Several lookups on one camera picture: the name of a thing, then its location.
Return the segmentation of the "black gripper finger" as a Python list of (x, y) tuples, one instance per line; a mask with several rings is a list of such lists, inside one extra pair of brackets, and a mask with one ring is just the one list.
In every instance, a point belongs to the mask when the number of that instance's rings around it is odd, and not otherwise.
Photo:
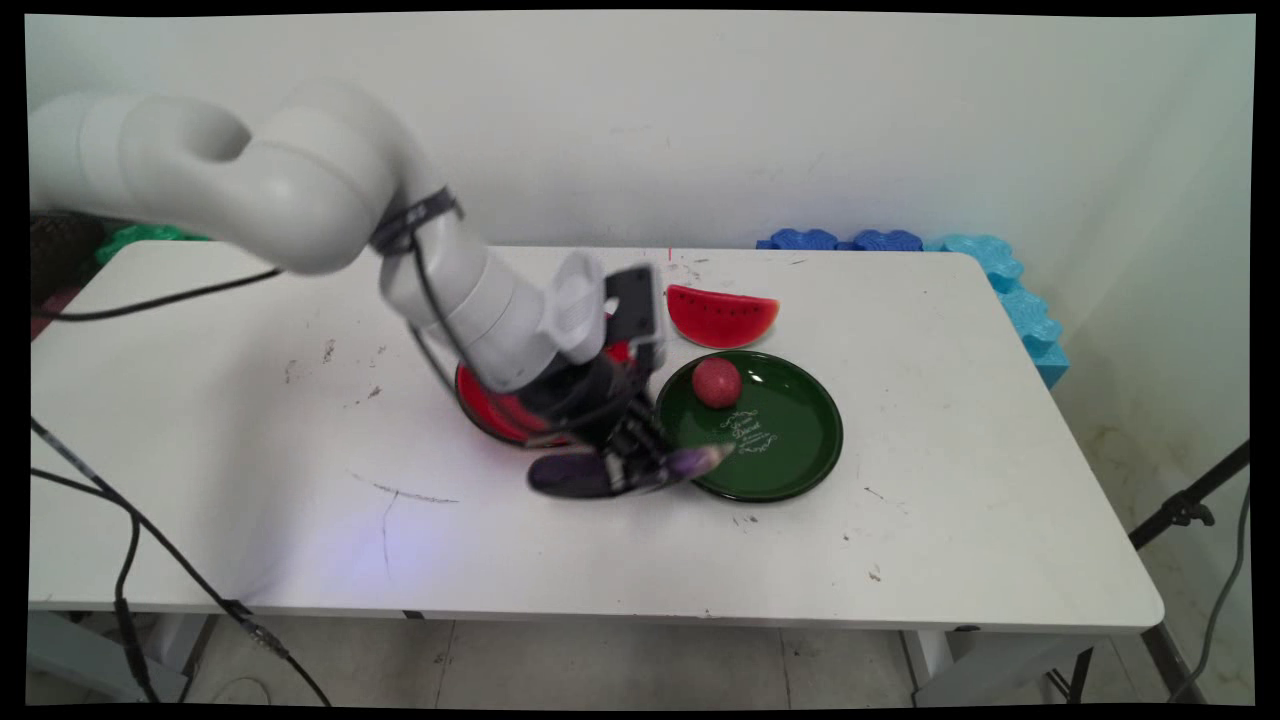
[(628, 405), (630, 468), (639, 479), (677, 479), (671, 465), (673, 452), (650, 405)]
[(631, 430), (614, 430), (602, 459), (608, 475), (608, 495), (627, 495), (641, 479), (641, 445)]

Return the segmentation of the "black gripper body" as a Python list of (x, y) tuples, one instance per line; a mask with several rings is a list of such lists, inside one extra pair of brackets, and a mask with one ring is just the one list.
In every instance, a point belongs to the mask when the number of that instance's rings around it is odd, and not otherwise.
[(650, 350), (636, 350), (627, 363), (600, 354), (540, 377), (518, 392), (518, 404), (544, 424), (544, 436), (607, 446), (627, 420), (652, 419), (646, 387), (654, 369)]

